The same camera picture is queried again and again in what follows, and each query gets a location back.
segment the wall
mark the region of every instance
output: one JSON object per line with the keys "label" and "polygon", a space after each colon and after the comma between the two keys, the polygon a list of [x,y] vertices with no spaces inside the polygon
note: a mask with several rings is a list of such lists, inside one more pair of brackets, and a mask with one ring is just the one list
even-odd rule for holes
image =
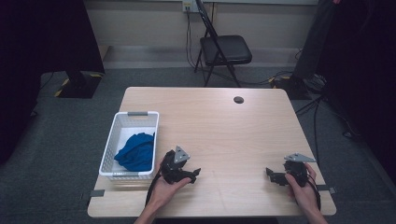
{"label": "wall", "polygon": [[[279,1],[297,4],[216,3],[214,20],[218,33],[240,34],[252,49],[301,48],[315,13],[315,0]],[[180,1],[85,1],[85,4],[99,45],[177,48],[186,45],[188,20]],[[191,14],[193,46],[198,46],[204,33],[199,15]]]}

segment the chair leg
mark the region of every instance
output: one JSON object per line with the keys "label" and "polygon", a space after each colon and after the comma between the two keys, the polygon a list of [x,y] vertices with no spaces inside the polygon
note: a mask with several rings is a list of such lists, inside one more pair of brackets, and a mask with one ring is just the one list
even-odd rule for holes
{"label": "chair leg", "polygon": [[194,73],[197,73],[198,63],[201,61],[201,55],[202,55],[202,50],[200,49],[199,54],[198,54],[197,63],[195,64]]}
{"label": "chair leg", "polygon": [[235,72],[233,71],[233,70],[234,70],[233,66],[227,64],[227,68],[228,68],[228,70],[230,71],[231,75],[233,76],[233,80],[235,81],[236,86],[238,86],[239,88],[241,88],[241,85],[239,84],[238,79],[236,79]]}
{"label": "chair leg", "polygon": [[215,68],[215,65],[212,65],[211,67],[210,67],[210,71],[209,71],[209,73],[207,74],[207,78],[205,79],[205,87],[207,86],[207,83],[209,82],[209,79],[210,79],[210,76],[212,75],[212,72],[213,72],[213,69]]}

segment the table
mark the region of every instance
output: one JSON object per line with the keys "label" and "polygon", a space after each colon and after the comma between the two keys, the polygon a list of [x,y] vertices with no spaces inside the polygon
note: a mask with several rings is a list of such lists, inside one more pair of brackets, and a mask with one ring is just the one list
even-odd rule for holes
{"label": "table", "polygon": [[[235,96],[244,99],[237,104]],[[284,172],[283,157],[311,149],[287,94],[269,89],[149,88],[126,90],[120,111],[158,111],[157,156],[176,146],[191,159],[184,170],[202,168],[195,184],[181,189],[158,217],[300,216],[287,188],[271,183],[265,167]],[[315,163],[317,184],[325,184]],[[98,176],[91,217],[138,217],[147,188],[120,187]],[[335,214],[329,191],[321,191],[322,213]]]}

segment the black stand base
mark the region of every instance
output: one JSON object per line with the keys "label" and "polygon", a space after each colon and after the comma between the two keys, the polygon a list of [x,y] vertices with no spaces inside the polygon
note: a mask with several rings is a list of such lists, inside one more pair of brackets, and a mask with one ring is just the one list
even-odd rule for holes
{"label": "black stand base", "polygon": [[56,97],[60,98],[92,98],[99,85],[102,76],[100,75],[83,75],[81,73],[78,81],[66,72],[69,78],[64,81],[62,87],[55,93]]}
{"label": "black stand base", "polygon": [[311,100],[304,82],[296,83],[291,77],[272,78],[270,80],[271,88],[284,90],[290,100]]}

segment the blue cloth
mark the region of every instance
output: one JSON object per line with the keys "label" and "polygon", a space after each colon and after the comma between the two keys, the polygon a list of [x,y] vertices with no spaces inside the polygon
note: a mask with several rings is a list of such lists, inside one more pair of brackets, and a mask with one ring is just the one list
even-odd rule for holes
{"label": "blue cloth", "polygon": [[154,151],[154,136],[146,133],[134,134],[114,160],[132,172],[151,170]]}

